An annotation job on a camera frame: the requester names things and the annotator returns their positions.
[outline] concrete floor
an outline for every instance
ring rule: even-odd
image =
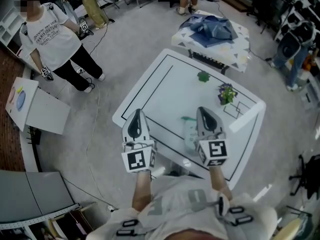
[[[274,33],[271,30],[260,34],[261,27],[255,24],[253,17],[224,2],[219,4],[227,18],[249,29],[251,50],[256,55],[268,58],[275,54],[277,44],[272,39]],[[63,136],[43,132],[38,153],[44,171],[60,171],[65,179],[79,188],[115,207],[124,208],[131,205],[136,175],[125,170],[121,158],[121,129],[113,123],[112,116],[163,49],[187,55],[185,50],[171,46],[171,37],[188,17],[175,14],[169,3],[156,0],[140,9],[135,4],[127,6],[121,1],[118,5],[120,9],[114,6],[105,9],[116,22],[108,26],[105,38],[92,53],[106,74],[105,81],[97,83],[99,89],[86,94],[57,76],[54,82],[37,77],[43,90],[71,106]],[[217,3],[201,1],[199,9],[220,14]],[[83,41],[84,47],[92,51],[104,34],[105,30],[95,31],[94,36]],[[312,141],[317,113],[306,112],[299,93],[286,90],[282,75],[252,53],[250,55],[245,73],[227,70],[226,76],[264,100],[267,107],[257,142],[233,192],[235,195],[246,192],[255,197],[265,186],[272,184],[260,202],[278,207],[289,202],[292,183],[288,176],[296,171],[298,155],[308,151],[306,156],[310,156],[311,147],[313,153],[320,151],[319,145]],[[66,185],[75,202],[96,201],[68,182]],[[291,202],[299,206],[301,196]],[[88,214],[94,226],[106,222],[109,215],[107,206],[101,201]]]

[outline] small table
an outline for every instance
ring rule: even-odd
[[[39,82],[17,77],[12,85],[14,96],[10,95],[5,110],[23,132],[25,125],[62,134],[70,106],[38,88]],[[19,93],[25,93],[23,105],[17,109]]]
[[[213,15],[203,10],[196,11],[196,14]],[[234,31],[238,37],[233,43],[220,43],[211,47],[204,47],[190,36],[194,33],[189,27],[180,29],[171,39],[171,44],[176,47],[187,49],[189,57],[207,63],[221,70],[225,75],[226,69],[232,68],[239,72],[245,72],[249,62],[249,31],[244,26],[231,21]]]
[[[201,71],[210,74],[206,83],[198,80]],[[220,105],[218,86],[232,84],[237,97],[226,106]],[[238,132],[229,125],[256,103],[263,109]],[[122,127],[136,109],[142,109],[157,141],[158,152],[194,174],[209,179],[208,168],[197,154],[186,151],[182,117],[196,118],[197,109],[207,107],[223,120],[230,143],[230,158],[222,166],[224,176],[233,188],[242,174],[256,143],[266,105],[241,85],[208,66],[175,51],[165,49],[150,65],[114,113],[112,120]]]

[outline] blue cloth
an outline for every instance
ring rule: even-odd
[[[190,37],[206,48],[221,43],[233,43],[232,40],[238,37],[227,18],[213,15],[195,13],[181,24],[180,29],[186,27],[195,32]]]
[[[303,46],[301,47],[300,51],[294,56],[293,65],[290,71],[290,76],[286,83],[288,86],[290,87],[294,86],[298,77],[298,73],[301,70],[306,57],[308,56],[308,53],[309,53],[308,50],[309,50],[308,46]],[[275,56],[275,58],[273,59],[273,64],[278,69],[281,68],[286,62],[287,62],[286,60],[282,60],[278,56]]]

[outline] white sneaker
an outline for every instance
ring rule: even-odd
[[[273,61],[271,61],[270,63],[269,63],[269,65],[270,65],[270,67],[271,68],[273,68],[273,69],[277,69],[277,67],[276,67],[276,65],[274,64],[274,62]]]
[[[102,82],[103,80],[105,80],[105,78],[106,78],[106,75],[105,75],[104,73],[102,73],[102,75],[100,75],[100,77],[98,78],[98,80],[99,80],[100,82]]]
[[[92,91],[92,87],[91,86],[89,86],[87,89],[84,90],[84,92],[87,93],[87,94],[90,93],[91,91]]]
[[[289,91],[289,92],[293,92],[295,91],[296,89],[298,89],[298,85],[295,83],[292,87],[287,85],[286,86],[286,89]]]
[[[102,27],[96,27],[95,30],[102,30],[104,29],[108,24],[105,23]]]
[[[186,16],[186,15],[187,15],[186,12],[181,12],[181,11],[180,11],[180,7],[175,8],[175,12],[176,12],[177,14],[181,15],[181,16]]]

